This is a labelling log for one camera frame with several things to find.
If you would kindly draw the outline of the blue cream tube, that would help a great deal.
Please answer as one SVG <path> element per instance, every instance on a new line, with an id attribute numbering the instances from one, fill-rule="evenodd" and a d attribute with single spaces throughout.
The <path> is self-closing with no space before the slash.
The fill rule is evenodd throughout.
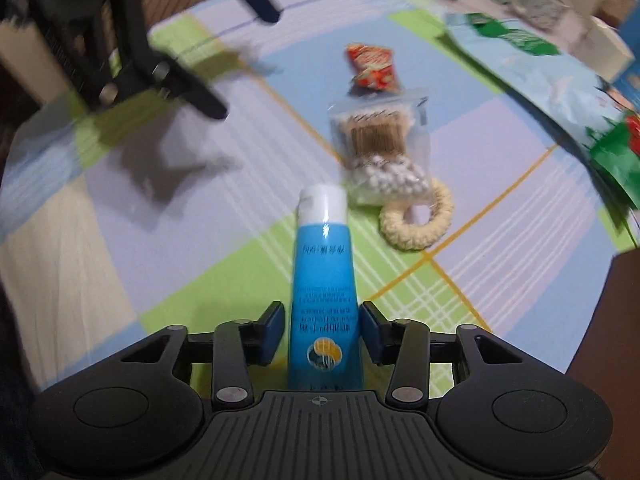
<path id="1" fill-rule="evenodd" d="M 347 195 L 341 186 L 316 184 L 300 192 L 288 337 L 288 388 L 292 390 L 362 387 L 359 310 L 347 217 Z"/>

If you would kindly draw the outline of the red white candy packet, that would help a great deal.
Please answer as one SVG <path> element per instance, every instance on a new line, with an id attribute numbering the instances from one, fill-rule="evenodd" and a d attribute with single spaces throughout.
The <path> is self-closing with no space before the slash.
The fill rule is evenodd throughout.
<path id="1" fill-rule="evenodd" d="M 345 51 L 356 70 L 352 78 L 356 87 L 374 92 L 400 91 L 392 50 L 370 44 L 349 44 Z"/>

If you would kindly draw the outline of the white mug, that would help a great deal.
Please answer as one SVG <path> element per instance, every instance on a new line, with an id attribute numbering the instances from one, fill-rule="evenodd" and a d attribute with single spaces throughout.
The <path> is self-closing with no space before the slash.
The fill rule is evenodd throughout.
<path id="1" fill-rule="evenodd" d="M 607 82 L 613 82 L 634 62 L 631 48 L 617 30 L 595 16 L 588 18 L 586 30 L 570 52 Z"/>

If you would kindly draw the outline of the plaid tablecloth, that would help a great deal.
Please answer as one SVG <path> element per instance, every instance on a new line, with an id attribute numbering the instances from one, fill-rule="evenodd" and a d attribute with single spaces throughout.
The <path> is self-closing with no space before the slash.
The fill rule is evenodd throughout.
<path id="1" fill-rule="evenodd" d="M 475 323 L 565 370 L 612 259 L 637 247 L 555 126 L 456 52 L 442 0 L 279 0 L 273 26 L 209 0 L 153 41 L 228 101 L 225 122 L 145 93 L 89 115 L 67 93 L 17 131 L 1 187 L 1 281 L 40 388 L 160 328 L 208 332 L 291 292 L 302 188 L 341 180 L 329 107 L 351 42 L 424 89 L 445 237 L 398 252 L 349 215 L 358 296 L 438 332 Z"/>

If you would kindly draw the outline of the light blue snack bag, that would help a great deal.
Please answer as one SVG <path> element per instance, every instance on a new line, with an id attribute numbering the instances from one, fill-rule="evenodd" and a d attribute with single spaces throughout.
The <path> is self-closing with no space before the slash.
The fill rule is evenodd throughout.
<path id="1" fill-rule="evenodd" d="M 444 24 L 459 50 L 586 150 L 636 116 L 591 68 L 516 18 L 501 21 L 482 12 L 448 13 Z"/>

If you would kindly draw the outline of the patterned cup with spoon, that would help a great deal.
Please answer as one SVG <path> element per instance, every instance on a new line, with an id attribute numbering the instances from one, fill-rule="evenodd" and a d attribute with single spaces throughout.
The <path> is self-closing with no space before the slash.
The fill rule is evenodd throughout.
<path id="1" fill-rule="evenodd" d="M 550 32 L 570 8 L 567 0 L 510 0 L 516 16 L 540 30 Z"/>

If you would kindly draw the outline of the green snack bag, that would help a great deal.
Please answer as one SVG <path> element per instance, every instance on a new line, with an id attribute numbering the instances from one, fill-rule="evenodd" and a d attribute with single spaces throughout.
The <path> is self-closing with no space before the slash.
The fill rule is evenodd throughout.
<path id="1" fill-rule="evenodd" d="M 639 208 L 639 114 L 626 113 L 619 122 L 607 119 L 608 128 L 588 130 L 590 162 L 625 195 L 632 209 Z"/>

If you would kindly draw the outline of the brown cardboard box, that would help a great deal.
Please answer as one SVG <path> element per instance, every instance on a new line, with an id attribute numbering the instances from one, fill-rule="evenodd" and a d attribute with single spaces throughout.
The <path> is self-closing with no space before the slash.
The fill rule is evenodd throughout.
<path id="1" fill-rule="evenodd" d="M 612 260 L 596 310 L 567 375 L 595 391 L 613 415 L 598 471 L 607 479 L 639 477 L 639 281 L 637 249 Z"/>

